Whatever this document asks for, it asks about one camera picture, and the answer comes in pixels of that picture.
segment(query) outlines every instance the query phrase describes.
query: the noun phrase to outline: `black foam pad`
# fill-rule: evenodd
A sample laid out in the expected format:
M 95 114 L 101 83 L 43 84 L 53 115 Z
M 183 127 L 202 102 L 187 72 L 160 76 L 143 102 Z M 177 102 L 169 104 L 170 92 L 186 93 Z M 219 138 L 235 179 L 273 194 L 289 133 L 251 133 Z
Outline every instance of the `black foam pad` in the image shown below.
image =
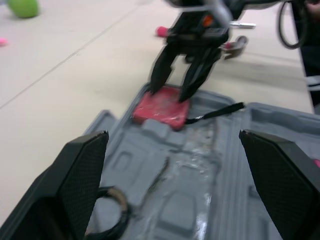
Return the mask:
M 294 143 L 242 131 L 256 190 L 283 240 L 319 238 L 320 169 Z

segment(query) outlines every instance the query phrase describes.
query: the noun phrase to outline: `black wire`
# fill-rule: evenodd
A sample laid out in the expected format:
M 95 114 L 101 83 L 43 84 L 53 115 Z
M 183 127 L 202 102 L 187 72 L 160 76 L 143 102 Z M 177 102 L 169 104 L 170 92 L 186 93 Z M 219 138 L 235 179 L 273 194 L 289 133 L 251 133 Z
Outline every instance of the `black wire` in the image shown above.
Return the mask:
M 282 43 L 282 45 L 285 46 L 287 49 L 293 50 L 293 49 L 300 48 L 305 43 L 305 41 L 307 39 L 307 35 L 308 35 L 309 23 L 308 23 L 308 18 L 307 18 L 306 6 L 304 3 L 300 3 L 299 4 L 299 13 L 300 13 L 301 20 L 302 20 L 302 33 L 301 33 L 300 38 L 297 43 L 295 43 L 295 44 L 288 43 L 288 41 L 284 37 L 283 29 L 282 29 L 282 18 L 283 18 L 284 9 L 285 9 L 285 6 L 287 3 L 290 3 L 290 1 L 283 2 L 280 9 L 279 9 L 278 16 L 277 16 L 277 19 L 278 19 L 277 31 L 278 31 L 278 36 L 279 36 L 279 39 L 280 39 L 280 42 Z
M 198 117 L 192 118 L 192 119 L 187 119 L 184 124 L 186 124 L 186 125 L 187 124 L 194 124 L 202 119 L 210 119 L 210 118 L 215 118 L 215 117 L 219 117 L 222 115 L 232 114 L 236 111 L 243 109 L 244 107 L 245 107 L 245 104 L 243 102 L 238 102 L 238 103 L 226 106 L 224 108 L 221 108 L 219 110 L 211 111 L 209 113 L 206 113 L 205 115 L 198 116 Z
M 315 83 L 315 84 L 310 84 L 310 85 L 308 85 L 309 88 L 311 88 L 311 87 L 317 87 L 317 86 L 320 86 L 320 83 Z
M 125 194 L 115 188 L 114 186 L 100 187 L 97 193 L 97 199 L 99 198 L 113 198 L 121 206 L 121 217 L 119 221 L 110 229 L 98 232 L 89 233 L 84 239 L 85 240 L 117 240 L 119 239 L 127 229 L 130 219 L 130 206 L 127 202 Z

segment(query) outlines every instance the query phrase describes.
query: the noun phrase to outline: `white table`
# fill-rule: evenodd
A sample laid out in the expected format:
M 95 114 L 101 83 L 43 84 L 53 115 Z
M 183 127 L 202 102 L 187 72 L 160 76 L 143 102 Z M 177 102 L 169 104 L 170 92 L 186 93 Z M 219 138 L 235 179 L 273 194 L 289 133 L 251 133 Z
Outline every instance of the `white table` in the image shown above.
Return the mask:
M 177 9 L 160 0 L 42 1 L 42 14 L 17 20 L 0 6 L 0 224 L 63 145 L 102 109 L 120 117 L 163 46 L 154 37 Z M 234 98 L 312 112 L 299 52 L 276 37 L 276 10 L 248 11 L 234 30 L 249 44 L 219 62 L 203 89 Z M 290 15 L 286 26 L 294 37 Z M 181 60 L 170 79 L 180 84 Z

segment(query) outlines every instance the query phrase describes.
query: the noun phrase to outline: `red sponge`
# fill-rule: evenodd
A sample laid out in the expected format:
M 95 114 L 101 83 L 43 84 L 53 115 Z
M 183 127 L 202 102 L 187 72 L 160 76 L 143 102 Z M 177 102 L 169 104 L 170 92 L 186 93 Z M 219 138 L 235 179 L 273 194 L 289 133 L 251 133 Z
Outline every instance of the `red sponge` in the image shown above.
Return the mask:
M 179 89 L 164 86 L 155 95 L 147 92 L 133 111 L 133 120 L 142 124 L 147 119 L 153 119 L 168 124 L 174 130 L 180 130 L 188 116 L 190 102 L 179 103 Z

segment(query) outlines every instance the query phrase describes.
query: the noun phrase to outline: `molded plastic compartment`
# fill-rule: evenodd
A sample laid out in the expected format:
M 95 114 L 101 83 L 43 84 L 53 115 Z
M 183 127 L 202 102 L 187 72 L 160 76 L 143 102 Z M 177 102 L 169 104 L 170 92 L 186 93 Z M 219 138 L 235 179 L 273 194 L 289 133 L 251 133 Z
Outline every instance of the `molded plastic compartment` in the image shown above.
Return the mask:
M 320 159 L 320 116 L 250 103 L 244 111 L 172 131 L 150 119 L 142 125 L 132 122 L 147 90 L 148 85 L 117 123 L 102 111 L 86 132 L 111 129 L 100 185 L 117 186 L 132 206 L 121 239 L 281 240 L 256 191 L 239 131 L 296 141 L 310 157 Z M 191 99 L 189 118 L 233 103 L 200 90 Z M 88 230 L 107 230 L 119 216 L 115 202 L 99 199 Z

